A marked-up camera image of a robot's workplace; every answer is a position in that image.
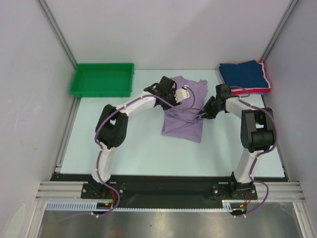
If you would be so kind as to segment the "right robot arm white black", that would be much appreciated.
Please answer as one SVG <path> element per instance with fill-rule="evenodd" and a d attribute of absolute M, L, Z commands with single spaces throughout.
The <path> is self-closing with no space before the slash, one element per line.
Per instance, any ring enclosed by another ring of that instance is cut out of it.
<path fill-rule="evenodd" d="M 212 96 L 199 112 L 203 119 L 215 119 L 224 111 L 241 120 L 240 139 L 244 147 L 237 168 L 231 173 L 228 184 L 213 189 L 214 198 L 243 199 L 254 187 L 254 172 L 262 157 L 277 146 L 278 133 L 271 108 L 259 108 L 233 95 L 228 84 L 215 87 Z"/>

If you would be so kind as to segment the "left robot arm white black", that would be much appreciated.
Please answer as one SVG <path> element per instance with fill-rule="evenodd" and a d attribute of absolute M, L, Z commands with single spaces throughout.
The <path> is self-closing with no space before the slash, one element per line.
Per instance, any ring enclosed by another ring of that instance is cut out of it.
<path fill-rule="evenodd" d="M 133 117 L 158 105 L 163 110 L 180 105 L 181 101 L 176 100 L 178 92 L 177 83 L 164 76 L 160 82 L 145 88 L 136 98 L 119 106 L 107 104 L 104 107 L 94 138 L 99 146 L 96 168 L 92 173 L 96 181 L 92 187 L 94 195 L 104 198 L 109 194 L 109 185 L 105 182 L 111 177 L 114 155 L 126 138 L 128 123 Z"/>

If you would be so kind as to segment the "purple t shirt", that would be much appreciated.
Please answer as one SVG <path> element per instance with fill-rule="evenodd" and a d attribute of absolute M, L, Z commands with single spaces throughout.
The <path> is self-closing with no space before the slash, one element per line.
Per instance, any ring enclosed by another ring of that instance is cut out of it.
<path fill-rule="evenodd" d="M 182 101 L 179 106 L 164 112 L 161 134 L 200 143 L 203 119 L 199 112 L 204 106 L 208 93 L 208 82 L 188 80 L 183 76 L 173 77 L 172 80 L 176 82 L 178 89 L 187 85 L 193 92 L 190 98 Z"/>

